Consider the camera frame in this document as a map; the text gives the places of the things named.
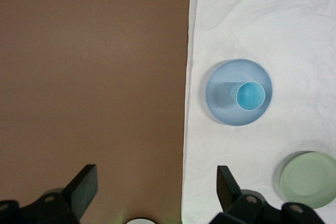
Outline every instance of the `brown tabletop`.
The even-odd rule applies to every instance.
[[[0,0],[0,200],[97,164],[81,223],[181,222],[189,0]]]

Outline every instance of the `white napkin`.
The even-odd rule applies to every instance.
[[[218,122],[205,102],[215,65],[247,58],[273,84],[265,114],[245,126]],[[297,151],[336,158],[336,0],[191,0],[186,78],[182,221],[209,223],[221,210],[217,165],[274,207],[278,164]],[[316,212],[336,220],[336,200]]]

